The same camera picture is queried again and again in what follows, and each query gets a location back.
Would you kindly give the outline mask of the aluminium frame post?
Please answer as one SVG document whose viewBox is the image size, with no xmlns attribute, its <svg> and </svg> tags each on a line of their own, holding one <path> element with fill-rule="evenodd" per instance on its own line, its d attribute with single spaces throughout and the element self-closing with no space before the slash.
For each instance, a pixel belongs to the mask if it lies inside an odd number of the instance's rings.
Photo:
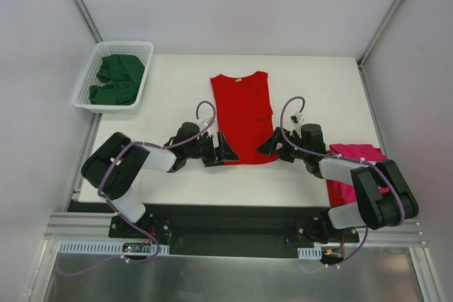
<svg viewBox="0 0 453 302">
<path fill-rule="evenodd" d="M 88 32 L 93 38 L 93 41 L 95 43 L 102 42 L 103 36 L 101 35 L 101 32 L 99 31 L 97 25 L 95 24 L 95 21 L 93 20 L 93 17 L 85 1 L 84 0 L 72 0 L 72 1 L 77 11 L 79 12 L 79 15 L 81 16 L 82 21 L 84 22 L 86 28 L 88 29 Z"/>
<path fill-rule="evenodd" d="M 357 67 L 359 70 L 362 70 L 368 59 L 371 57 L 374 49 L 378 45 L 379 41 L 383 38 L 385 32 L 391 25 L 392 20 L 395 18 L 399 9 L 402 7 L 405 0 L 393 0 L 386 10 L 383 18 L 380 20 L 377 29 L 375 30 L 371 40 L 366 46 L 362 56 L 357 60 Z"/>
</svg>

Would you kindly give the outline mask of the green t shirt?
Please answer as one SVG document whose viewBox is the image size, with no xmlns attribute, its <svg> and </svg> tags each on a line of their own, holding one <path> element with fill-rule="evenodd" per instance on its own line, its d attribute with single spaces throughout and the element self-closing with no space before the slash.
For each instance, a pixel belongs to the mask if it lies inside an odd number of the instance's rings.
<svg viewBox="0 0 453 302">
<path fill-rule="evenodd" d="M 101 85 L 90 86 L 89 100 L 93 105 L 131 105 L 135 102 L 145 67 L 138 57 L 112 54 L 102 58 L 96 74 Z"/>
</svg>

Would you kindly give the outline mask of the right aluminium frame post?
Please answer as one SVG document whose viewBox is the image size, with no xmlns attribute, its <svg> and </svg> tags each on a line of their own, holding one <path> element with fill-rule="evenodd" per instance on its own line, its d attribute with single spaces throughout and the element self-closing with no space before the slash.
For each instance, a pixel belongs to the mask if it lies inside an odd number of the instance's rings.
<svg viewBox="0 0 453 302">
<path fill-rule="evenodd" d="M 383 38 L 385 32 L 391 25 L 392 20 L 395 18 L 399 9 L 402 7 L 405 0 L 393 0 L 386 10 L 383 18 L 380 20 L 377 29 L 375 30 L 371 40 L 366 46 L 362 56 L 357 60 L 357 67 L 359 70 L 362 70 L 368 59 L 371 57 L 374 49 L 378 45 L 379 41 Z"/>
</svg>

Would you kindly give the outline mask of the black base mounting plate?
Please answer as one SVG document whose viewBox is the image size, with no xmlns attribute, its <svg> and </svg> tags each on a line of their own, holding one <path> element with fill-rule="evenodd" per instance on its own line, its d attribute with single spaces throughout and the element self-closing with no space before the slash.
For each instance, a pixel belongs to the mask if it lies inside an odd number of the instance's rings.
<svg viewBox="0 0 453 302">
<path fill-rule="evenodd" d="M 137 225 L 172 255 L 295 258 L 317 243 L 357 244 L 357 231 L 327 231 L 322 207 L 146 204 Z"/>
</svg>

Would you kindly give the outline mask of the aluminium front rail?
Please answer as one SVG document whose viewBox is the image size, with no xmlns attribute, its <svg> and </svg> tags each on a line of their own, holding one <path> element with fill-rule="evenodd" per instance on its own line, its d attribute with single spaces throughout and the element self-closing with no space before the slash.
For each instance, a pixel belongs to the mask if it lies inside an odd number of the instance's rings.
<svg viewBox="0 0 453 302">
<path fill-rule="evenodd" d="M 195 204 L 147 204 L 147 211 L 156 216 L 234 216 L 234 217 L 298 217 L 314 214 L 318 207 L 246 207 Z M 110 220 L 114 213 L 104 203 L 80 203 L 72 200 L 69 210 L 52 212 L 45 234 L 69 237 L 107 238 Z M 369 231 L 366 245 L 391 248 L 426 248 L 426 233 L 417 219 L 409 219 L 399 227 L 386 227 Z"/>
</svg>

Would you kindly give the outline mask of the white plastic basket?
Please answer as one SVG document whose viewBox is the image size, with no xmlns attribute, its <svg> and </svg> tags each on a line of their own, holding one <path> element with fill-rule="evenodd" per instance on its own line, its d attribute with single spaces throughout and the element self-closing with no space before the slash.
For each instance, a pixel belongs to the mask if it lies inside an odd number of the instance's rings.
<svg viewBox="0 0 453 302">
<path fill-rule="evenodd" d="M 95 114 L 136 114 L 141 105 L 153 53 L 154 45 L 151 42 L 113 40 L 97 43 L 92 49 L 88 61 L 76 82 L 71 99 L 73 106 L 86 109 Z M 136 99 L 130 105 L 94 105 L 89 99 L 90 87 L 101 85 L 101 81 L 96 74 L 100 70 L 102 58 L 112 54 L 136 56 L 144 65 L 144 75 L 139 85 Z"/>
</svg>

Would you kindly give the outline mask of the left aluminium frame post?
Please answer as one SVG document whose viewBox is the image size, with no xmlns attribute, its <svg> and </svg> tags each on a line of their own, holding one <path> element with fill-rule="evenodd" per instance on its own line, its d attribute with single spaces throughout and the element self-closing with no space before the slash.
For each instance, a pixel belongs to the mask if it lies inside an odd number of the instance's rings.
<svg viewBox="0 0 453 302">
<path fill-rule="evenodd" d="M 103 36 L 101 35 L 101 32 L 99 31 L 97 25 L 95 24 L 95 21 L 93 20 L 93 17 L 85 1 L 84 0 L 72 0 L 72 1 L 77 11 L 79 12 L 79 15 L 81 16 L 82 21 L 84 22 L 86 28 L 88 29 L 88 32 L 93 38 L 93 41 L 95 43 L 102 42 Z"/>
</svg>

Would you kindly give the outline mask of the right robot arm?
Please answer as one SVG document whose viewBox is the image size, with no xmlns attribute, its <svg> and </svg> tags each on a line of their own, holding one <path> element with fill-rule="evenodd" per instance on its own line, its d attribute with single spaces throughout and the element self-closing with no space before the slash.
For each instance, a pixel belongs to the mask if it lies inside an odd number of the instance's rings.
<svg viewBox="0 0 453 302">
<path fill-rule="evenodd" d="M 418 201 L 393 160 L 373 162 L 329 153 L 318 124 L 304 124 L 298 132 L 278 127 L 257 150 L 288 163 L 302 160 L 313 176 L 352 186 L 355 202 L 324 210 L 304 227 L 313 241 L 333 242 L 347 228 L 399 226 L 419 214 Z"/>
</svg>

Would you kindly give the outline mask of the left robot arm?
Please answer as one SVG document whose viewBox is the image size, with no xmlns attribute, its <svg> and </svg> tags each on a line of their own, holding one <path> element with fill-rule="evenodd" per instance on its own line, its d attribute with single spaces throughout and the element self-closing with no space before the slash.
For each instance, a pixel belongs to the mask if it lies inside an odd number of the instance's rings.
<svg viewBox="0 0 453 302">
<path fill-rule="evenodd" d="M 207 122 L 184 122 L 163 146 L 114 133 L 85 161 L 81 175 L 115 213 L 126 218 L 125 229 L 141 238 L 149 232 L 150 221 L 144 216 L 145 205 L 132 189 L 135 178 L 143 169 L 174 173 L 189 159 L 201 160 L 204 167 L 240 160 L 222 131 L 214 136 Z"/>
</svg>

